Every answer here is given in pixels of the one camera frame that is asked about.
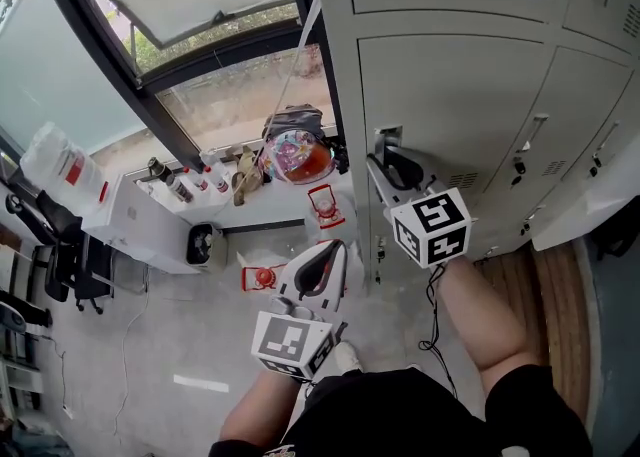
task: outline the person's left arm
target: person's left arm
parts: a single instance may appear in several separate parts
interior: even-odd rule
[[[277,446],[289,426],[299,391],[300,383],[288,375],[260,372],[227,416],[219,441],[243,441],[261,450]]]

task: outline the chair leg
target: chair leg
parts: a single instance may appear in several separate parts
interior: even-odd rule
[[[96,300],[95,299],[89,299],[89,302],[93,306],[93,309],[96,310],[96,313],[98,315],[102,315],[102,313],[104,313],[104,310],[96,304]]]

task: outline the person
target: person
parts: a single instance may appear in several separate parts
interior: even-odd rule
[[[451,260],[438,293],[480,373],[485,422],[415,368],[365,373],[343,342],[334,353],[346,373],[320,381],[288,431],[300,382],[263,371],[209,456],[480,456],[512,447],[532,456],[591,455],[580,419],[553,388],[551,369],[538,364],[524,328],[471,262]]]

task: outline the black sleeve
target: black sleeve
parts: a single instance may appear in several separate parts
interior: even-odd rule
[[[493,387],[487,424],[501,448],[522,446],[536,455],[592,455],[582,422],[553,389],[551,368],[526,365]]]
[[[246,441],[218,441],[209,450],[209,457],[261,457],[260,448]]]

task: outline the black t-shirt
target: black t-shirt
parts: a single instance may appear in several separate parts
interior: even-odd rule
[[[592,455],[576,414],[553,389],[551,369],[523,366],[504,376],[485,405],[486,422],[414,370],[332,377],[318,384],[278,448],[215,443],[209,457]]]

